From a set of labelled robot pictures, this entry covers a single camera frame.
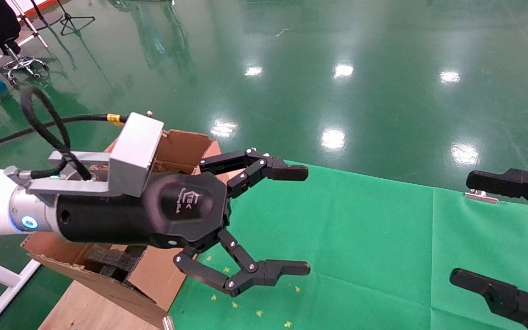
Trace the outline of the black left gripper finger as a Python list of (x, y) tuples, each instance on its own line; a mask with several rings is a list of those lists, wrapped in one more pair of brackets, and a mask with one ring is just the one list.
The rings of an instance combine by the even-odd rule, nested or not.
[(260, 154), (255, 148), (203, 158), (199, 169), (201, 173), (210, 172), (216, 176), (239, 171), (227, 181), (229, 198), (239, 197), (264, 178), (298, 182), (308, 178), (308, 167), (305, 165), (290, 165), (280, 157)]
[(304, 261), (267, 259), (256, 262), (227, 229), (218, 232), (217, 242), (239, 266), (240, 270), (235, 275), (227, 276), (194, 260), (197, 250), (191, 247), (184, 247), (173, 258), (174, 265), (183, 274), (231, 297), (252, 286), (275, 286), (283, 275), (306, 276), (311, 271), (310, 265)]

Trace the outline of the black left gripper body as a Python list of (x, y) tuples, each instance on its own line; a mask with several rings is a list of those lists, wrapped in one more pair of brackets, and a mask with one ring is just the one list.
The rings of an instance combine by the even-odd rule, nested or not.
[(207, 251), (229, 224), (227, 185), (211, 173), (154, 173), (140, 197), (59, 196), (59, 234), (70, 242)]

